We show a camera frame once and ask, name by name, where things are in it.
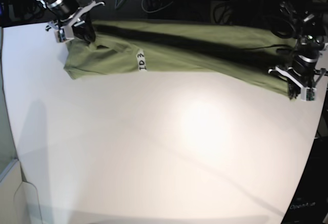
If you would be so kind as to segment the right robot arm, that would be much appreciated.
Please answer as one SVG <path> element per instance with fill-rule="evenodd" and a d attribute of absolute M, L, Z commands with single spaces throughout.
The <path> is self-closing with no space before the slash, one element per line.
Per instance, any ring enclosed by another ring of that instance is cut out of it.
<path fill-rule="evenodd" d="M 90 11 L 104 2 L 91 1 L 81 6 L 77 0 L 36 0 L 42 7 L 54 14 L 54 20 L 49 21 L 46 31 L 54 32 L 58 43 L 67 43 L 75 38 L 87 43 L 95 41 L 96 35 L 92 26 Z"/>

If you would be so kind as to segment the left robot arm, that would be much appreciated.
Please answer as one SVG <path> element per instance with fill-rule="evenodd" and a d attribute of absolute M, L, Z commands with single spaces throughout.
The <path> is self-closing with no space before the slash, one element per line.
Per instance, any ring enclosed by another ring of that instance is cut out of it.
<path fill-rule="evenodd" d="M 279 12 L 267 16 L 270 30 L 280 38 L 295 39 L 295 45 L 285 55 L 289 64 L 276 65 L 269 74 L 286 78 L 291 99 L 302 101 L 316 99 L 317 85 L 327 69 L 316 65 L 327 50 L 327 26 L 323 16 L 327 3 L 313 0 L 272 0 L 278 3 Z"/>

